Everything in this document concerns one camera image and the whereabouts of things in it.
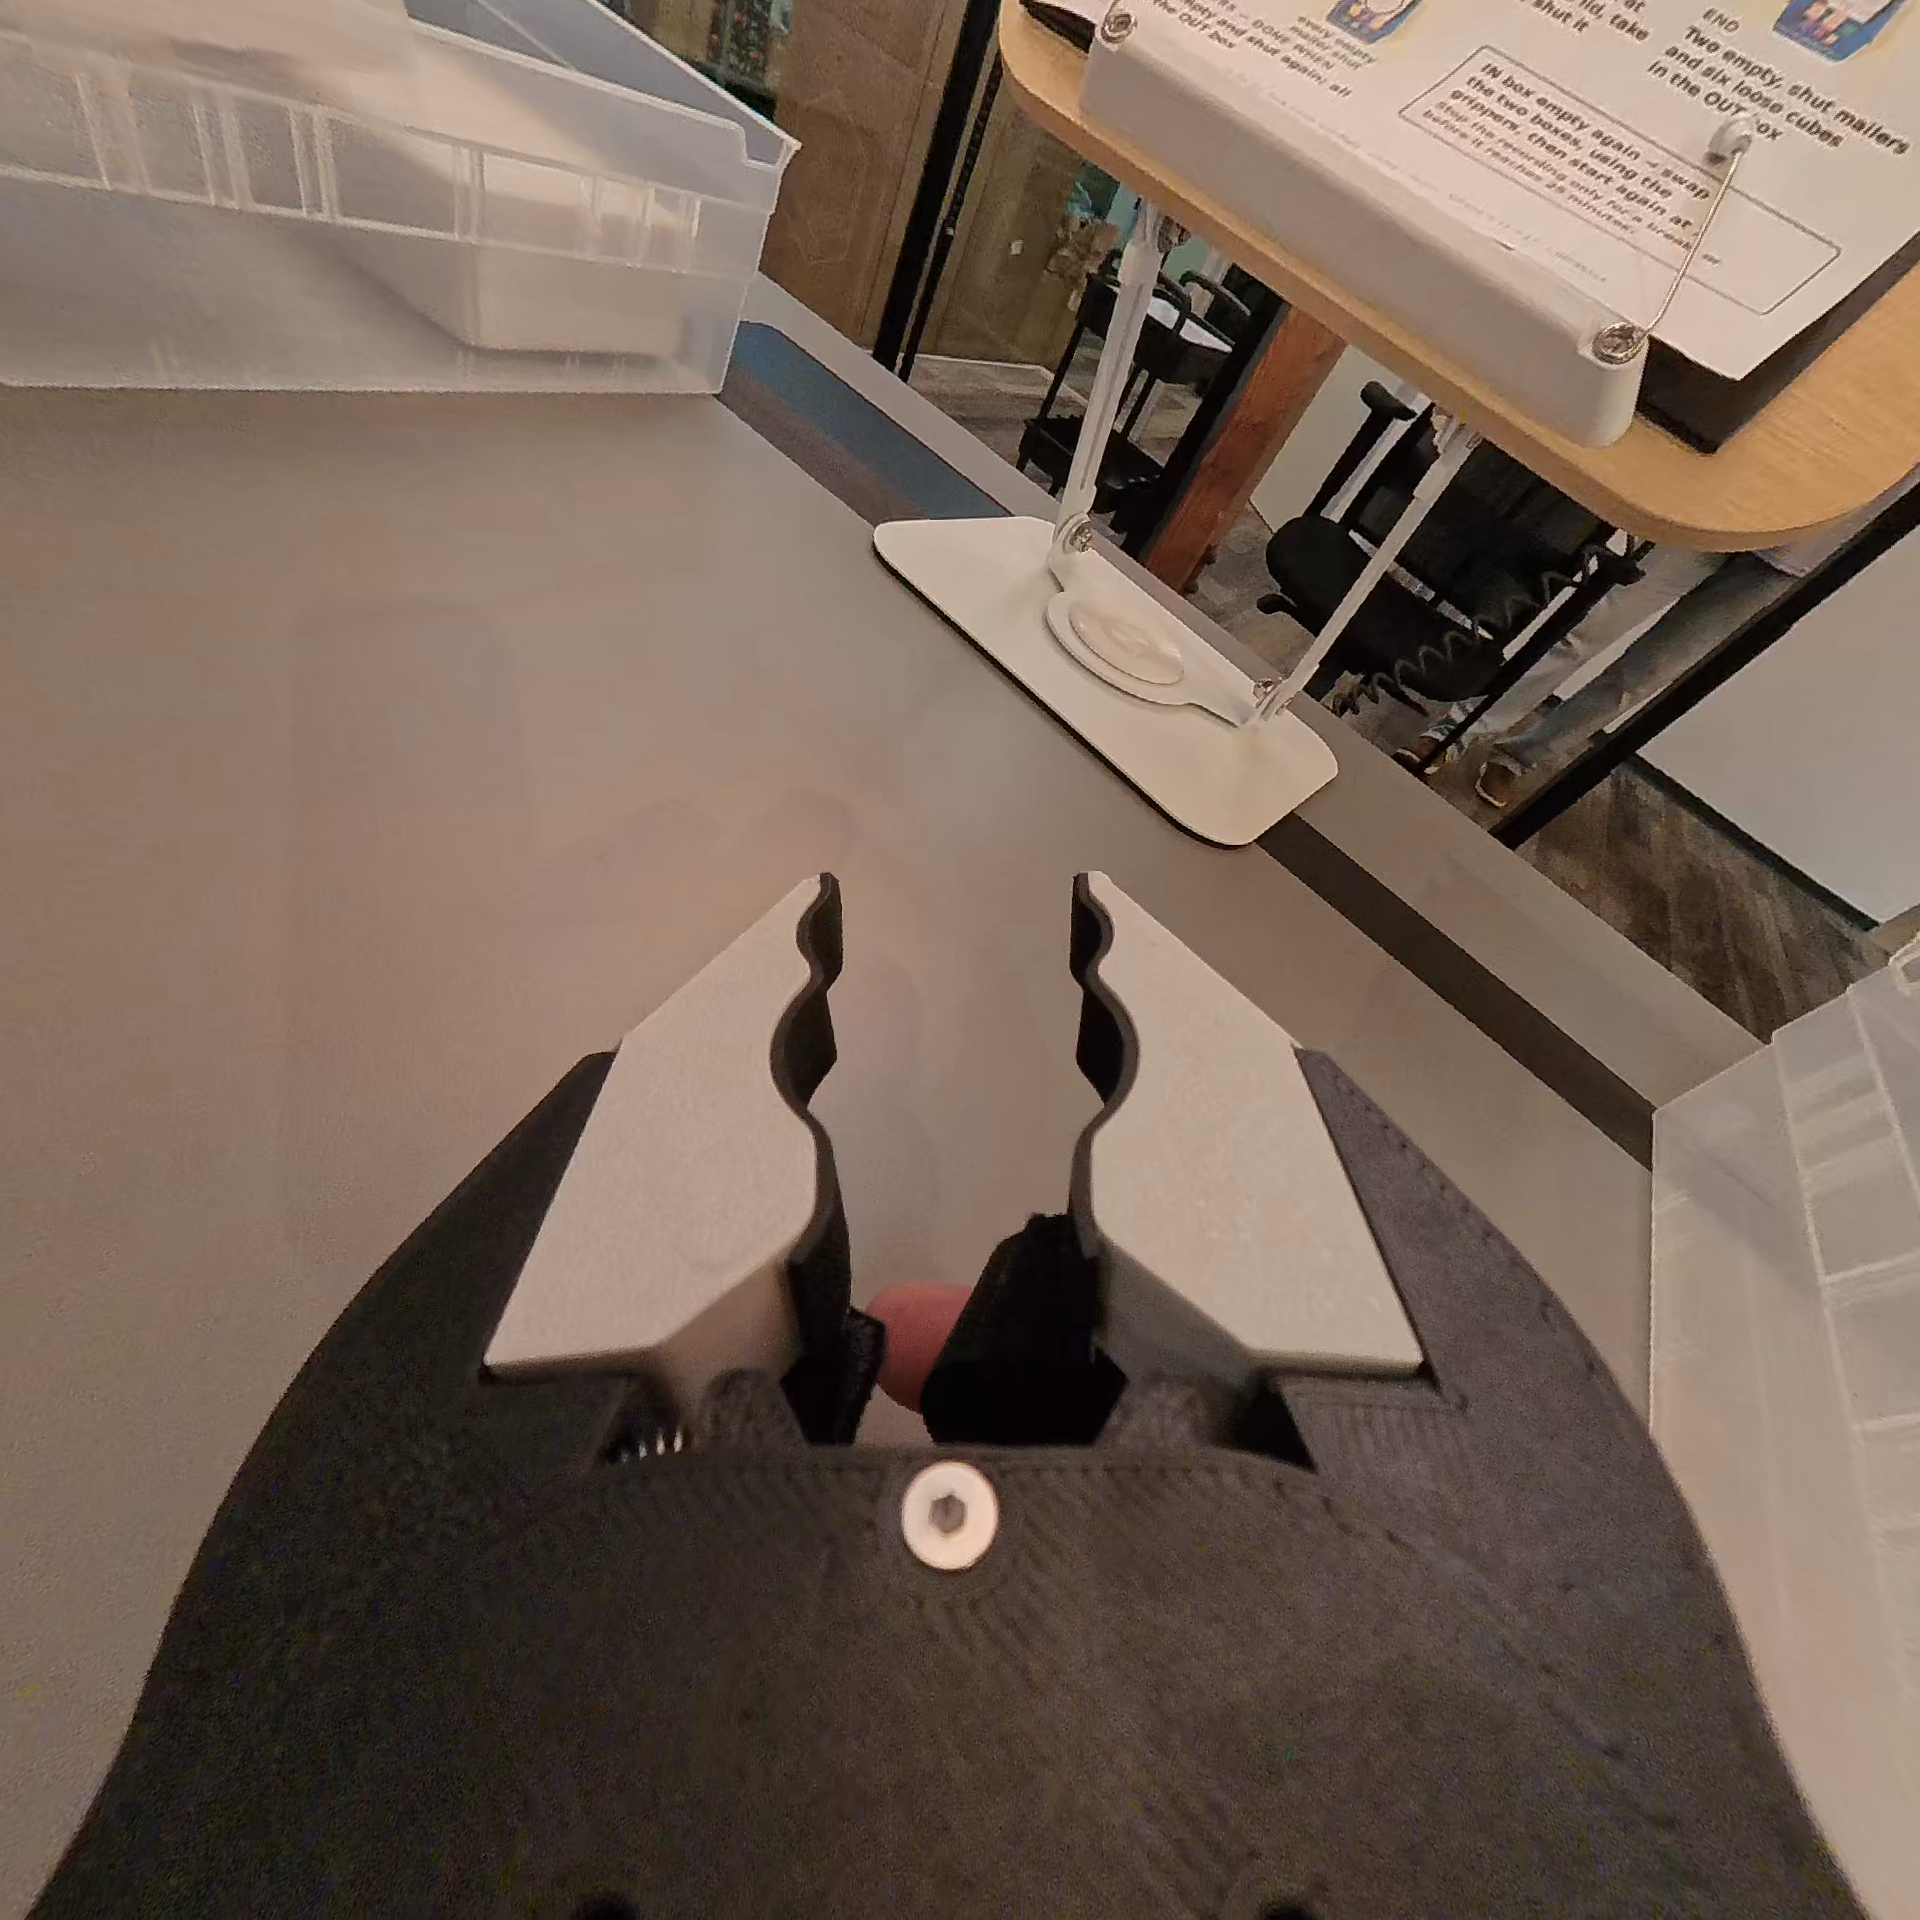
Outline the black shelf rack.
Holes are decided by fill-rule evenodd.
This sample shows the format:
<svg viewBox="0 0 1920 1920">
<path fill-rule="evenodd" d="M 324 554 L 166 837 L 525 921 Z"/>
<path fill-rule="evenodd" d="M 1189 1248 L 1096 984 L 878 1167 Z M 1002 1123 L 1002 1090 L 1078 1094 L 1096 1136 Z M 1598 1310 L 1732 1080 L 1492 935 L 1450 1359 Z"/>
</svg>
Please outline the black shelf rack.
<svg viewBox="0 0 1920 1920">
<path fill-rule="evenodd" d="M 1066 408 L 1068 377 L 1089 353 L 1105 353 L 1117 280 L 1121 255 L 1113 249 L 1089 278 L 1041 410 L 1017 442 L 1016 467 L 1035 471 L 1052 496 L 1066 491 L 1090 408 L 1090 401 L 1078 410 Z M 1285 313 L 1283 299 L 1237 267 L 1219 278 L 1189 270 L 1157 280 L 1096 478 L 1092 515 L 1129 551 L 1140 554 L 1158 531 L 1235 377 L 1249 369 L 1260 328 Z"/>
</svg>

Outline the wooden door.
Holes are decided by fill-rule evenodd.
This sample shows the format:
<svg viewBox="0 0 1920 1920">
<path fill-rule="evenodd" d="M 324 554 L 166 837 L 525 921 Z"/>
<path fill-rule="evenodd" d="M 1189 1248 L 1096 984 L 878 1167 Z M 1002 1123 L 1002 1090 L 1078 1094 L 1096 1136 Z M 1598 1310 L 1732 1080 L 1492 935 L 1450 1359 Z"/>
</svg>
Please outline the wooden door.
<svg viewBox="0 0 1920 1920">
<path fill-rule="evenodd" d="M 1347 345 L 1289 302 L 1250 325 L 1178 446 L 1153 526 L 1128 545 L 1161 586 L 1187 594 L 1280 458 Z"/>
</svg>

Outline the black office chair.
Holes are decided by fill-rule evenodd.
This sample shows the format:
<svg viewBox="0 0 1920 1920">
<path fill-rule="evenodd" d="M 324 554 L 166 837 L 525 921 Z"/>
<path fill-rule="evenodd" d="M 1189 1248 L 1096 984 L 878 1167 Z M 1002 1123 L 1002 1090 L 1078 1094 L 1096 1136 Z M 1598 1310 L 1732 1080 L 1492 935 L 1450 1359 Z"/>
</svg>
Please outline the black office chair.
<svg viewBox="0 0 1920 1920">
<path fill-rule="evenodd" d="M 1438 462 L 1440 423 L 1386 385 L 1310 510 L 1272 535 L 1261 613 L 1321 633 Z M 1433 711 L 1478 701 L 1508 658 L 1571 635 L 1641 577 L 1645 545 L 1593 518 L 1499 446 L 1478 442 L 1387 562 L 1306 695 L 1336 711 L 1396 701 Z"/>
</svg>

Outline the clear plastic container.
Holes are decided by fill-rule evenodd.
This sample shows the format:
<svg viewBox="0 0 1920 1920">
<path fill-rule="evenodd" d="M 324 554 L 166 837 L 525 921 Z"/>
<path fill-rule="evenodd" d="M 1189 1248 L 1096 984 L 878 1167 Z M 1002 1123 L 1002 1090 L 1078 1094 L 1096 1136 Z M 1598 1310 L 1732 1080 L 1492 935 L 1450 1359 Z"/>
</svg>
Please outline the clear plastic container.
<svg viewBox="0 0 1920 1920">
<path fill-rule="evenodd" d="M 4 385 L 716 393 L 797 146 L 606 5 L 4 5 Z"/>
<path fill-rule="evenodd" d="M 1872 1917 L 1917 1917 L 1917 958 L 1653 1119 L 1649 1423 Z"/>
</svg>

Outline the white document stand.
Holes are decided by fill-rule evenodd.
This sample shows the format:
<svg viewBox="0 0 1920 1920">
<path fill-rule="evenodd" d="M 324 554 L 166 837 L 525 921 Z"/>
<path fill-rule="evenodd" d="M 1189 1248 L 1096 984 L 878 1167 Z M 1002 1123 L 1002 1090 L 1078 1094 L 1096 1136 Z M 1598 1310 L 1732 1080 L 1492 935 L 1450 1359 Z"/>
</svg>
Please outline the white document stand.
<svg viewBox="0 0 1920 1920">
<path fill-rule="evenodd" d="M 1086 54 L 1019 5 L 1000 7 L 997 41 L 1004 78 L 1037 126 L 1328 325 L 1347 347 L 1406 377 L 1633 535 L 1706 551 L 1793 542 L 1861 510 L 1915 467 L 1915 273 L 1896 281 L 1717 454 L 1701 454 L 1641 417 L 1614 446 L 1584 448 L 1499 398 L 1347 281 L 1307 267 L 1124 139 L 1098 131 L 1082 114 Z"/>
</svg>

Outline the black pole stand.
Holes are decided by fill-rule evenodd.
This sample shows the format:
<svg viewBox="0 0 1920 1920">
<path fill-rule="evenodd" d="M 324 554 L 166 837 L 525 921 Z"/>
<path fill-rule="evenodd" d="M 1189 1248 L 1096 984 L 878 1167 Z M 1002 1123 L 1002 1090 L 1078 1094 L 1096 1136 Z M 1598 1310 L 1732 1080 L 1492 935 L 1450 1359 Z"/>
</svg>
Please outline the black pole stand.
<svg viewBox="0 0 1920 1920">
<path fill-rule="evenodd" d="M 1676 728 L 1684 717 L 1707 703 L 1721 686 L 1760 662 L 1800 622 L 1821 609 L 1835 593 L 1885 559 L 1899 542 L 1915 533 L 1917 495 L 1915 482 L 1898 488 L 1889 505 L 1877 507 L 1872 520 L 1857 529 L 1846 542 L 1812 568 L 1803 579 L 1789 579 L 1766 602 L 1746 613 L 1732 629 L 1688 665 L 1684 673 L 1653 690 L 1633 711 L 1626 711 L 1574 758 L 1571 767 L 1534 792 L 1512 813 L 1492 837 L 1506 848 L 1523 848 L 1529 839 L 1560 821 L 1574 803 L 1584 800 L 1617 769 L 1633 762 L 1649 743 Z"/>
</svg>

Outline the printed instruction sheet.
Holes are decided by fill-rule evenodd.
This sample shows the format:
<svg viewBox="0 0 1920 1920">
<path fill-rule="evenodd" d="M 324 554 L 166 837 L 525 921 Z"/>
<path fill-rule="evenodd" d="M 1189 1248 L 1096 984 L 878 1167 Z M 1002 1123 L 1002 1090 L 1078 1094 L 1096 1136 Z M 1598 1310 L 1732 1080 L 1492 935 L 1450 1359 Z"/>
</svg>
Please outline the printed instruction sheet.
<svg viewBox="0 0 1920 1920">
<path fill-rule="evenodd" d="M 1060 5 L 1078 111 L 1235 219 L 1488 242 L 1717 377 L 1915 258 L 1915 5 Z"/>
</svg>

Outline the white document holder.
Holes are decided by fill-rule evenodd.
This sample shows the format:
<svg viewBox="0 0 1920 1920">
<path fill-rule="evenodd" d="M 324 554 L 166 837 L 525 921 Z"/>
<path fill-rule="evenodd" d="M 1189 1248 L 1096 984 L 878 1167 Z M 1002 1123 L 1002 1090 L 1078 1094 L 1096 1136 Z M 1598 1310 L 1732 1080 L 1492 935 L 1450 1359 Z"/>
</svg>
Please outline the white document holder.
<svg viewBox="0 0 1920 1920">
<path fill-rule="evenodd" d="M 1552 265 L 1506 181 L 1402 120 L 1459 56 L 1395 64 L 1328 5 L 1108 5 L 1083 120 L 1154 177 L 1420 339 L 1539 429 L 1584 448 L 1626 435 L 1644 350 L 1595 355 L 1617 315 Z"/>
</svg>

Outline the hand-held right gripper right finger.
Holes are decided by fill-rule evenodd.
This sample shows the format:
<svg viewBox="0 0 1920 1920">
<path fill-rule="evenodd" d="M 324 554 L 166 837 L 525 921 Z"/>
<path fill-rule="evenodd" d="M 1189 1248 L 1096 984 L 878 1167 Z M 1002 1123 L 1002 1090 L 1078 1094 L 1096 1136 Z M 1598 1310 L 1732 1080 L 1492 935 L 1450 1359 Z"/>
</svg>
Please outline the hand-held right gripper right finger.
<svg viewBox="0 0 1920 1920">
<path fill-rule="evenodd" d="M 1129 1384 L 1410 1382 L 1425 1349 L 1321 1114 L 1256 999 L 1102 871 L 1072 881 L 1075 1062 L 1098 1109 L 1069 1216 Z"/>
</svg>

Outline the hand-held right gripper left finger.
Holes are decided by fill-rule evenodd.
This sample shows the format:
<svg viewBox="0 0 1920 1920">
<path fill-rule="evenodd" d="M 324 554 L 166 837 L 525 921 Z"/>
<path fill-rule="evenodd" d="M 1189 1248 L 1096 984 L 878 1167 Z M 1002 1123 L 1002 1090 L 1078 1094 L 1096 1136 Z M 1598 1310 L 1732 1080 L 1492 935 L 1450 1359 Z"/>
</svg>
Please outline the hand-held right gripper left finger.
<svg viewBox="0 0 1920 1920">
<path fill-rule="evenodd" d="M 632 1376 L 696 1413 L 787 1376 L 849 1309 L 846 1213 L 809 1103 L 835 1065 L 842 891 L 790 888 L 617 1045 L 486 1345 L 492 1376 Z"/>
</svg>

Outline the person's right hand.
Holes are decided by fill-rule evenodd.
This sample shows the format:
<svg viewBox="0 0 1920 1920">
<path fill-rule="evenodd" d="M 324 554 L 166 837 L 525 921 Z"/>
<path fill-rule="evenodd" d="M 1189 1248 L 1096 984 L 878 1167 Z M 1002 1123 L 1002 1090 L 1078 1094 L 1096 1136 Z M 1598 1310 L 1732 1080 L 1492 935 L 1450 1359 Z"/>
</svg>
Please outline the person's right hand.
<svg viewBox="0 0 1920 1920">
<path fill-rule="evenodd" d="M 882 1330 L 878 1387 L 905 1411 L 918 1413 L 926 1382 L 948 1335 L 971 1301 L 971 1288 L 955 1282 L 898 1282 L 866 1303 Z"/>
</svg>

